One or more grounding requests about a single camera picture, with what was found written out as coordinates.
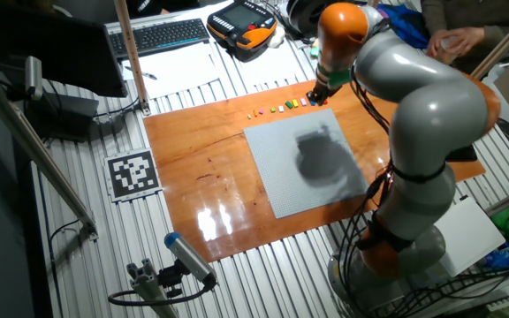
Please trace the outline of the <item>person's right hand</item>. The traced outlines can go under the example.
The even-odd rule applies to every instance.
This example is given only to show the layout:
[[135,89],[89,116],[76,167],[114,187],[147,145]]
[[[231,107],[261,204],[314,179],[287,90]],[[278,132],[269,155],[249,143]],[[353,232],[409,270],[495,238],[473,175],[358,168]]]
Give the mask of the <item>person's right hand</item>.
[[437,30],[429,39],[429,44],[426,50],[426,54],[429,57],[436,57],[437,51],[440,48],[441,41],[449,36],[447,30]]

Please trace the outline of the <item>person's left hand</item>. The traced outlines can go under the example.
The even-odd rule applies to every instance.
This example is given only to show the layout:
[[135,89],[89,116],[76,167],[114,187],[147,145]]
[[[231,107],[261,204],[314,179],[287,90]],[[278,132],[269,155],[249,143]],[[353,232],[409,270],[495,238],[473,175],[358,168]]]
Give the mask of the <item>person's left hand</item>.
[[449,31],[452,42],[447,49],[458,57],[465,56],[473,47],[483,42],[485,31],[483,27],[463,27]]

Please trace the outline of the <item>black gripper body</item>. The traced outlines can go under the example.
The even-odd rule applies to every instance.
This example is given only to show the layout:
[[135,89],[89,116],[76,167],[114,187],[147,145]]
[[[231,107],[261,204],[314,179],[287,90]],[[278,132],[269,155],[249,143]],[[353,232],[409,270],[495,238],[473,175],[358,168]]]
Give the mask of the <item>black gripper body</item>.
[[341,86],[330,87],[327,81],[323,81],[320,78],[317,78],[315,80],[315,86],[312,91],[316,94],[316,99],[321,96],[326,96],[329,98],[336,94],[340,88]]

